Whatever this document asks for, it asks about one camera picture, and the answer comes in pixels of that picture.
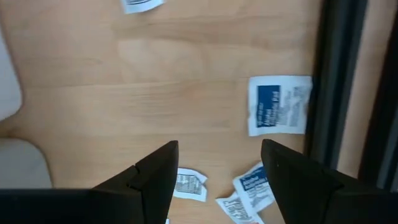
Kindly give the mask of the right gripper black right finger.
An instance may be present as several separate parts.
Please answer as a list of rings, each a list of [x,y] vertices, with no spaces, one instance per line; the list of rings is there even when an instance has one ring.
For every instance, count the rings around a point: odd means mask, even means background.
[[[261,159],[285,224],[326,224],[331,196],[342,184],[323,166],[271,139]]]

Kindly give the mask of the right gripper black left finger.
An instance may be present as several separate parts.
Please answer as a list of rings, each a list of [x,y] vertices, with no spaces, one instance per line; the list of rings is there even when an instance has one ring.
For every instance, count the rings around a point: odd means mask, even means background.
[[[93,188],[94,224],[165,224],[178,168],[178,142],[170,141]]]

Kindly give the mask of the white packet red print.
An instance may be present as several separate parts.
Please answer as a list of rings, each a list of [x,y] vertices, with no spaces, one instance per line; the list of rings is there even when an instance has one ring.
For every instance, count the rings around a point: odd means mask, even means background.
[[[177,180],[173,196],[177,198],[206,202],[207,189],[205,182],[207,177],[192,169],[178,168]]]
[[[165,0],[120,0],[125,14],[146,12],[161,6]]]
[[[217,204],[235,224],[265,224],[258,214],[250,215],[236,192],[228,198],[217,198]]]

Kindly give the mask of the white packet blue print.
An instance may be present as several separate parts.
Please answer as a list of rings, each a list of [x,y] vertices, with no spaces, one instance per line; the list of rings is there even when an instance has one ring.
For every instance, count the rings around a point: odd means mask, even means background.
[[[248,135],[304,134],[311,76],[251,77],[248,82]]]
[[[250,214],[260,212],[275,200],[262,162],[235,177],[233,185],[244,208]]]

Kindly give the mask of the black aluminium table frame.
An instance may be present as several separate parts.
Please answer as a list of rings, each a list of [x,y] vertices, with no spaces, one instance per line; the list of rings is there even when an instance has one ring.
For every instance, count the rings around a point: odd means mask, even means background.
[[[369,0],[322,0],[304,154],[338,167]],[[358,179],[398,193],[398,0],[383,50],[379,83],[359,161]]]

